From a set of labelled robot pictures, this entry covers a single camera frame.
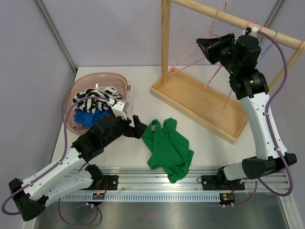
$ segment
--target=wooden rack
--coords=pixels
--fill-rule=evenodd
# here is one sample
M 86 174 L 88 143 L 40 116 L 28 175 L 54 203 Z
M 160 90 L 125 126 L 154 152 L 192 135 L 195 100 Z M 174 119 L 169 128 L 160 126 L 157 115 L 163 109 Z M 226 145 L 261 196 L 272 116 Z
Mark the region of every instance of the wooden rack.
M 203 90 L 205 86 L 203 82 L 184 72 L 172 74 L 170 77 L 167 76 L 171 2 L 212 18 L 215 17 L 217 12 L 217 9 L 193 0 L 162 0 L 162 72 L 161 78 L 150 88 L 150 93 L 227 142 L 234 144 L 248 122 L 240 103 L 230 99 L 227 107 L 223 109 L 227 97 L 225 94 L 211 87 Z M 216 19 L 240 29 L 244 29 L 248 24 L 247 20 L 222 11 L 218 12 Z M 250 23 L 248 26 L 252 28 L 257 25 Z M 276 31 L 265 27 L 262 27 L 261 31 L 271 37 L 276 34 Z M 276 41 L 295 50 L 287 62 L 288 68 L 290 68 L 304 52 L 305 42 L 282 33 L 278 34 Z M 283 75 L 284 68 L 269 84 L 270 90 L 282 79 Z

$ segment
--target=wooden tray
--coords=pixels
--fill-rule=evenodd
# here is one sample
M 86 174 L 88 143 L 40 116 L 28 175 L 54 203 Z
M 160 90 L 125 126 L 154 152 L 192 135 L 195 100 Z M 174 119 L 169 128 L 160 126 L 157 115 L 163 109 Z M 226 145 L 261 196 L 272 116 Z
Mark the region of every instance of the wooden tray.
M 227 95 L 207 87 L 200 80 L 178 72 L 166 84 L 158 80 L 150 93 L 169 106 L 204 126 L 227 142 L 234 144 L 247 123 L 247 116 L 240 103 L 230 99 L 224 109 Z

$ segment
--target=white table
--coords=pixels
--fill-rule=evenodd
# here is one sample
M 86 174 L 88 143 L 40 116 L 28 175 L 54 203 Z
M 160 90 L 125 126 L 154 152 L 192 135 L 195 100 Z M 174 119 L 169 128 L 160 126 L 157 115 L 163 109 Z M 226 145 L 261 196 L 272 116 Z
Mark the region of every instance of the white table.
M 218 66 L 192 66 L 185 71 L 194 77 L 207 82 Z M 114 72 L 123 75 L 131 86 L 127 95 L 129 102 L 128 115 L 138 115 L 143 123 L 149 124 L 158 119 L 161 124 L 167 118 L 177 120 L 177 131 L 190 141 L 190 149 L 194 151 L 191 167 L 224 166 L 240 162 L 244 158 L 255 156 L 254 140 L 249 124 L 239 139 L 231 145 L 206 130 L 201 125 L 166 105 L 149 94 L 150 87 L 159 79 L 160 66 L 137 67 L 80 67 L 76 80 L 90 73 Z M 213 80 L 211 86 L 226 94 L 229 93 L 229 75 L 222 69 Z M 77 135 L 68 130 L 68 147 L 77 139 Z M 57 140 L 53 160 L 63 153 L 63 125 Z M 120 137 L 105 148 L 104 153 L 90 163 L 101 167 L 142 167 L 148 168 L 147 160 L 151 152 L 140 139 Z

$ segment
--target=zebra print cloth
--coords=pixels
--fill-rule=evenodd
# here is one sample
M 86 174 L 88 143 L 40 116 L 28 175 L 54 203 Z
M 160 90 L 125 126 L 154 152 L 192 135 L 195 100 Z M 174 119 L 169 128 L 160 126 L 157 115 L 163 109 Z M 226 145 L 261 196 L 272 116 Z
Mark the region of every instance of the zebra print cloth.
M 99 96 L 99 97 L 105 97 L 107 99 L 114 99 L 115 101 L 114 104 L 117 103 L 117 100 L 123 99 L 122 94 L 114 87 L 97 87 L 97 88 L 87 89 L 83 92 L 78 93 L 73 98 L 72 105 L 74 105 L 74 103 L 76 103 L 77 100 L 89 96 Z M 109 108 L 111 108 L 114 104 L 111 105 L 108 101 L 103 99 L 87 99 L 81 101 L 73 109 L 74 110 L 81 109 L 82 111 L 87 113 L 95 113 L 96 108 L 98 108 L 101 111 L 108 111 Z

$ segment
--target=green towel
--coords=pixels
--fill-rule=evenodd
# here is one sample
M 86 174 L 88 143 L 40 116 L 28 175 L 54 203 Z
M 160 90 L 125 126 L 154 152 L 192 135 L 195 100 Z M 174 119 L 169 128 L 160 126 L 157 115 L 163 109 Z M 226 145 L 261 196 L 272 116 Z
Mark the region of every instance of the green towel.
M 147 164 L 151 169 L 164 168 L 170 182 L 175 183 L 189 172 L 194 152 L 189 141 L 176 131 L 177 121 L 169 118 L 163 123 L 153 120 L 142 139 L 152 152 Z

